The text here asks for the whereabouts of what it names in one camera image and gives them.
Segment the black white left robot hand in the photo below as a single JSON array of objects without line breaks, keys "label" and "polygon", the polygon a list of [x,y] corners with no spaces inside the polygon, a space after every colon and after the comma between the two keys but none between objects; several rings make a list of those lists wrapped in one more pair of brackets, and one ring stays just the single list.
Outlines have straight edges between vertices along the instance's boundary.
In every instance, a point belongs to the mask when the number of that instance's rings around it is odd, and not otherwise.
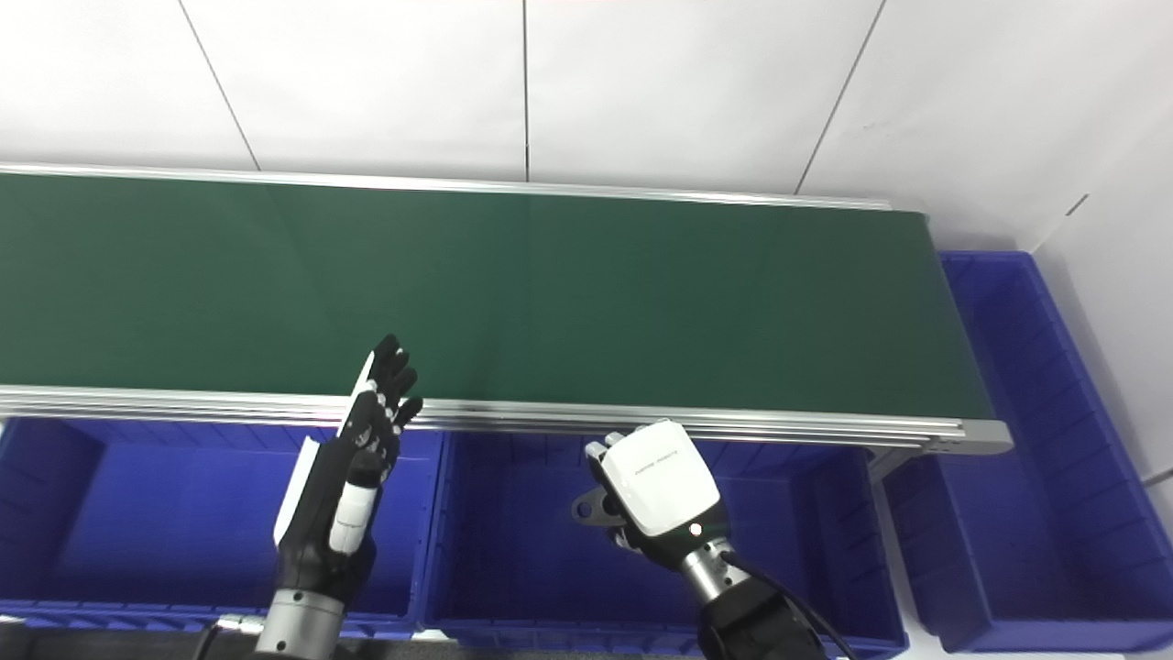
[{"label": "black white left robot hand", "polygon": [[369,525],[400,455],[405,427],[422,409],[408,392],[418,373],[396,335],[369,351],[335,436],[317,443],[289,523],[276,542],[274,588],[306,590],[347,608],[374,560]]}]

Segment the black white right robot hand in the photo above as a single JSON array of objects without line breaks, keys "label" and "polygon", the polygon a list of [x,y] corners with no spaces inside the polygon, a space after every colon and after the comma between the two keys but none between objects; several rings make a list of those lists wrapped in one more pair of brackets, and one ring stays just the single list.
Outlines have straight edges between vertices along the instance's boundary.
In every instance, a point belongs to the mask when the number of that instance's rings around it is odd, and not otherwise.
[{"label": "black white right robot hand", "polygon": [[608,533],[621,547],[678,571],[687,556],[730,539],[725,506],[707,461],[682,423],[662,419],[584,447],[604,492]]}]

